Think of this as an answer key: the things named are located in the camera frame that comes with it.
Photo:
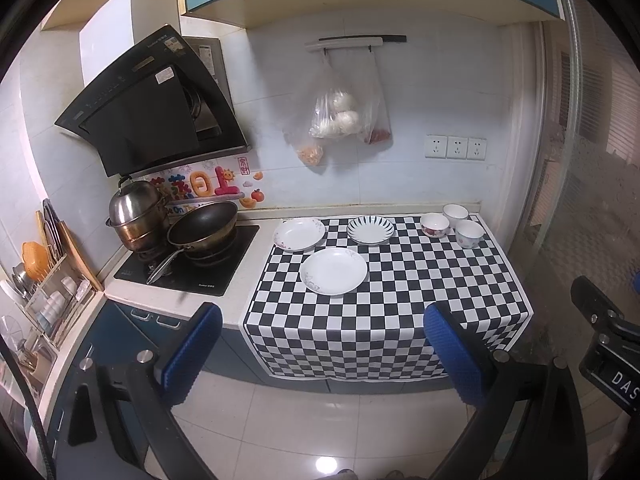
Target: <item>screw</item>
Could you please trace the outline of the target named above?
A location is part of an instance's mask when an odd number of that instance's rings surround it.
[[[89,368],[91,368],[94,365],[94,360],[91,359],[90,357],[85,357],[84,359],[82,359],[82,361],[80,361],[80,369],[85,372],[87,371]]]
[[[509,360],[509,353],[504,350],[495,350],[494,359],[499,363],[505,363]]]
[[[562,357],[554,357],[554,366],[563,370],[566,368],[566,361]]]
[[[153,357],[154,357],[154,353],[151,350],[141,350],[140,352],[138,352],[138,355],[136,356],[136,360],[140,364],[144,364],[151,361]]]

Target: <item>white duct cover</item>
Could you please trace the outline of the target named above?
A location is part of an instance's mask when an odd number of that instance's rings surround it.
[[[180,32],[178,0],[109,0],[80,31],[84,86],[121,54],[167,24]]]

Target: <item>electrical socket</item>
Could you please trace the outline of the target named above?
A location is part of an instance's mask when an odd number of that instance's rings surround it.
[[[447,137],[427,135],[424,140],[424,156],[427,158],[445,158],[447,156]]]
[[[447,139],[447,158],[466,158],[466,137],[449,137]]]
[[[486,155],[486,139],[469,139],[466,148],[466,158],[470,160],[484,160]]]

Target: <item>blue gripper pad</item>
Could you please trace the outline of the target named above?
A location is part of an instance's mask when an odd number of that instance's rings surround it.
[[[485,370],[473,358],[473,350],[468,349],[456,333],[462,327],[458,325],[458,330],[455,330],[451,326],[451,323],[457,321],[449,313],[448,304],[441,303],[438,308],[438,304],[431,303],[425,309],[422,320],[424,335],[440,358],[460,399],[465,404],[481,406],[486,395],[486,373],[483,373]]]
[[[222,312],[203,303],[176,337],[160,350],[154,375],[169,406],[187,398],[196,377],[222,332]]]

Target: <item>checkered tablecloth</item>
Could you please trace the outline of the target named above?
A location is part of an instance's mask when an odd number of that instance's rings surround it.
[[[447,300],[457,321],[481,333],[491,349],[509,349],[533,311],[501,248],[487,234],[463,250],[453,234],[433,240],[420,217],[389,218],[388,244],[360,246],[347,236],[350,218],[323,219],[326,237],[305,253],[274,247],[242,329],[266,370],[278,378],[421,380],[445,375],[425,340],[422,314]],[[314,251],[341,246],[369,266],[365,281],[342,296],[321,296],[300,280]]]

